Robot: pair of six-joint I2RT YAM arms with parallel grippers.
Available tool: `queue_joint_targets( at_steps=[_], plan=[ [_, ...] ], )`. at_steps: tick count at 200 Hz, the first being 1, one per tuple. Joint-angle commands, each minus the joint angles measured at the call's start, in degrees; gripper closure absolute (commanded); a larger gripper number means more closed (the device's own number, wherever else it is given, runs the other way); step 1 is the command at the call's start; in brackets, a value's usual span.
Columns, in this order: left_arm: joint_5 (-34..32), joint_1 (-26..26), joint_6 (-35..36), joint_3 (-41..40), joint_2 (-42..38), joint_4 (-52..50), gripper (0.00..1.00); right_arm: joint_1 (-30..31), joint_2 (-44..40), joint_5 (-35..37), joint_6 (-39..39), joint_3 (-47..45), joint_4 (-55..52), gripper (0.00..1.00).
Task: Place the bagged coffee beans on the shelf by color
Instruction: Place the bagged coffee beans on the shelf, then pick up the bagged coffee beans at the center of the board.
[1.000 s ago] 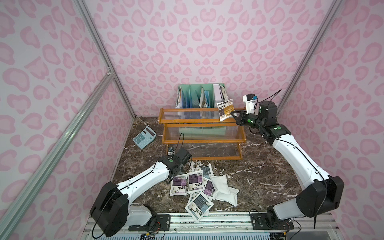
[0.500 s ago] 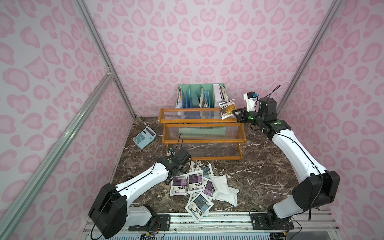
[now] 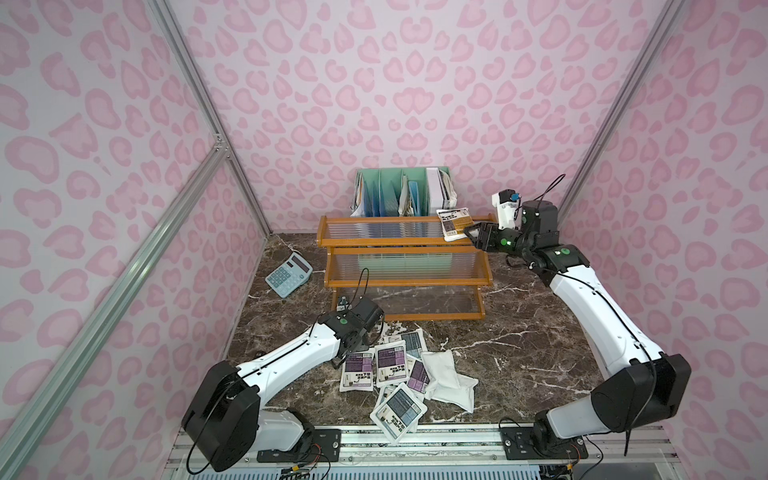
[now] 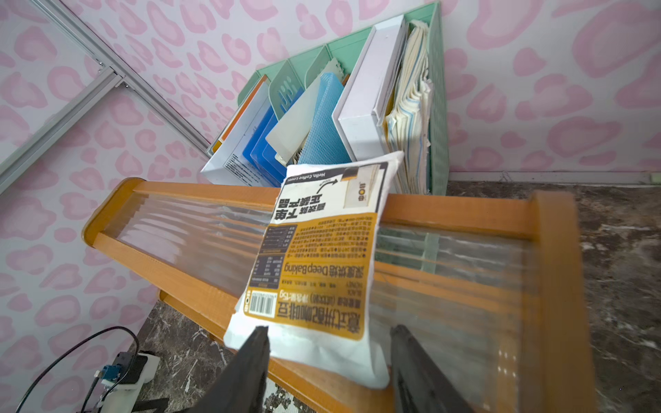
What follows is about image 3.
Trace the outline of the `yellow label coffee bag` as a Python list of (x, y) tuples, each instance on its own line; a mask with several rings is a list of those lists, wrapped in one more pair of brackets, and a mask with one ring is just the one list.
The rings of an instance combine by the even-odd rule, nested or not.
[(464, 229), (474, 224), (468, 208), (438, 209), (437, 216), (446, 242), (464, 239)]
[(429, 375), (430, 384), (446, 388), (460, 387), (451, 350), (423, 352), (421, 354), (421, 361)]

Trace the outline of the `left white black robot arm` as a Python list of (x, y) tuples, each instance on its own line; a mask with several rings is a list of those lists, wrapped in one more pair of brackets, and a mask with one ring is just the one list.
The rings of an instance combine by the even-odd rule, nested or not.
[(319, 315), (306, 332), (270, 353), (238, 366), (215, 364), (182, 417), (192, 448), (215, 472), (233, 467), (250, 453), (261, 463), (291, 462), (298, 468), (336, 462), (340, 430), (318, 429), (293, 409), (265, 407), (315, 367), (340, 367), (351, 354), (368, 347), (369, 334), (384, 318), (374, 301), (360, 297), (341, 310)]

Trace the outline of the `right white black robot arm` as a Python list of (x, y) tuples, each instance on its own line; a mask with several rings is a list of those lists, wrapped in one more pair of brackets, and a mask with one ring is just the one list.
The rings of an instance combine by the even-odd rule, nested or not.
[(600, 282), (587, 257), (564, 244), (558, 209), (543, 198), (523, 201), (513, 190), (492, 198), (497, 221), (465, 228), (472, 245), (524, 261), (572, 311), (597, 349), (607, 378), (587, 396), (537, 414), (531, 428), (535, 451), (554, 457), (590, 434), (622, 433), (674, 417), (692, 367), (652, 341)]

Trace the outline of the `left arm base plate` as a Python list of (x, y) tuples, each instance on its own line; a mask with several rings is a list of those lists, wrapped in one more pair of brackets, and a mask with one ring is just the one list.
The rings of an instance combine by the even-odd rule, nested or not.
[(257, 452), (258, 463), (310, 462), (316, 457), (325, 461), (337, 462), (340, 456), (342, 430), (333, 428), (315, 428), (305, 431), (298, 442), (287, 451), (260, 450)]

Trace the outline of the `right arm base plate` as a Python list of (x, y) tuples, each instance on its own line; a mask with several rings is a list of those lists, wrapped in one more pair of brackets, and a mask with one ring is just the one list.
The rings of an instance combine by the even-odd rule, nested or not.
[(538, 426), (502, 426), (500, 436), (507, 460), (581, 461), (589, 458), (582, 437), (561, 439)]

